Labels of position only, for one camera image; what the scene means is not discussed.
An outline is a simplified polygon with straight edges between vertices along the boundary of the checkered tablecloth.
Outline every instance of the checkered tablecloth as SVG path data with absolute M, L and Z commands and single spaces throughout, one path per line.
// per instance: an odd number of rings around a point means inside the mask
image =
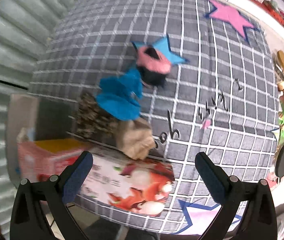
M 74 109 L 82 91 L 96 95 L 101 78 L 123 74 L 134 63 L 130 41 L 152 43 L 168 33 L 172 51 L 190 61 L 172 68 L 165 88 L 144 88 L 140 101 L 141 116 L 151 123 L 155 138 L 169 131 L 167 110 L 173 129 L 181 133 L 180 140 L 169 136 L 164 145 L 159 143 L 175 174 L 165 210 L 148 217 L 82 196 L 77 204 L 117 223 L 172 233 L 186 226 L 178 200 L 214 204 L 194 167 L 199 151 L 243 181 L 266 176 L 277 143 L 270 131 L 278 127 L 270 51 L 263 31 L 248 29 L 248 43 L 231 25 L 205 18 L 212 9 L 208 0 L 83 0 L 56 28 L 30 92 L 63 100 Z M 217 101 L 220 90 L 228 111 L 212 106 L 211 97 Z M 200 107 L 205 114 L 206 102 L 212 123 L 201 130 L 197 113 Z M 241 203 L 238 214 L 244 207 Z

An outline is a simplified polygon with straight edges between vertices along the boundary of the green corrugated metal wall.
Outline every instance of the green corrugated metal wall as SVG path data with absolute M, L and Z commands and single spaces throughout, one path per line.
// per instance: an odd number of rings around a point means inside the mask
M 0 0 L 0 81 L 28 87 L 36 61 L 56 24 L 78 0 Z M 0 83 L 0 225 L 9 239 L 16 189 L 5 157 L 5 122 L 11 93 L 26 90 Z

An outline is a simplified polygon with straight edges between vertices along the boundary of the black round object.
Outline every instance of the black round object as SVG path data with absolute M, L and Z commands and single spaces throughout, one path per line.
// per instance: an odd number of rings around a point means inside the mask
M 274 172 L 279 178 L 282 178 L 284 176 L 284 145 L 279 151 Z

